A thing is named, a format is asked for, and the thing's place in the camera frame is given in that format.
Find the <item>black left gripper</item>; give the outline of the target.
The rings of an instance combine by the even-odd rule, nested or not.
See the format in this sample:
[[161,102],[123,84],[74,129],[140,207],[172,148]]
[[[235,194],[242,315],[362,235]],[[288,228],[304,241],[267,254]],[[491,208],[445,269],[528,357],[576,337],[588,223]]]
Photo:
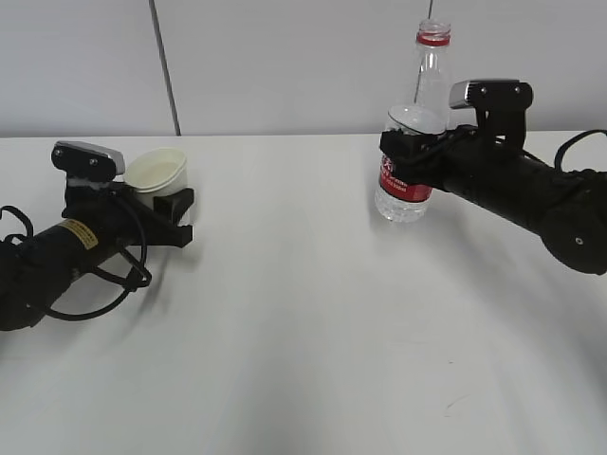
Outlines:
[[[141,228],[118,193],[89,187],[66,187],[61,227],[83,247],[86,259],[109,259],[128,246],[139,246]],[[184,247],[193,240],[193,226],[180,225],[194,203],[194,190],[155,196],[153,209],[136,208],[148,246]]]

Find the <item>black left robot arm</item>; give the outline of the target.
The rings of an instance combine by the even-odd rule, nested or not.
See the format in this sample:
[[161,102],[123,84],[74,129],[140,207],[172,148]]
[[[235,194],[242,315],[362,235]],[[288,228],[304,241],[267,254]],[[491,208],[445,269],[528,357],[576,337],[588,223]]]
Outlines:
[[[151,207],[132,188],[113,183],[100,190],[68,188],[62,221],[35,232],[29,218],[15,206],[4,206],[24,226],[22,233],[1,242],[1,328],[35,326],[43,317],[64,321],[95,319],[118,307],[130,294],[147,287],[146,266],[151,246],[182,248],[193,239],[193,228],[180,221],[193,205],[191,188],[156,196]],[[67,314],[53,304],[82,276],[92,274],[121,287],[102,308]]]

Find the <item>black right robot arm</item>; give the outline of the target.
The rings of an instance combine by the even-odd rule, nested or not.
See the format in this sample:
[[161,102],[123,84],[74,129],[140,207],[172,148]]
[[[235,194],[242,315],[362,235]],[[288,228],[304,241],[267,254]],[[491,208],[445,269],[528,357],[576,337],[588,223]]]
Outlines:
[[563,144],[548,165],[471,125],[441,135],[382,133],[397,179],[455,194],[539,236],[565,266],[606,272],[606,174],[564,171]]

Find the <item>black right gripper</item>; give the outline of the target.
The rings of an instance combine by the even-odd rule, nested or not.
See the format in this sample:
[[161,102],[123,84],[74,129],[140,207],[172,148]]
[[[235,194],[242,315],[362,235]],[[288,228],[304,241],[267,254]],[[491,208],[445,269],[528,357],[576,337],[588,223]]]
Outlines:
[[464,125],[441,135],[408,135],[384,131],[379,149],[392,162],[392,176],[455,192],[471,185],[476,191],[503,190],[525,150],[506,136]]

